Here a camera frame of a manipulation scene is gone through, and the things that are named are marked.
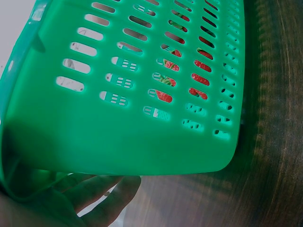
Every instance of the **green plastic basket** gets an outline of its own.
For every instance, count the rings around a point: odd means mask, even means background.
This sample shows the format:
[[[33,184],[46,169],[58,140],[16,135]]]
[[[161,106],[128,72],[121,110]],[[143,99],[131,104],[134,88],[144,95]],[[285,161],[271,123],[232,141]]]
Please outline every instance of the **green plastic basket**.
[[[222,169],[244,62],[242,0],[38,0],[0,80],[2,184]]]

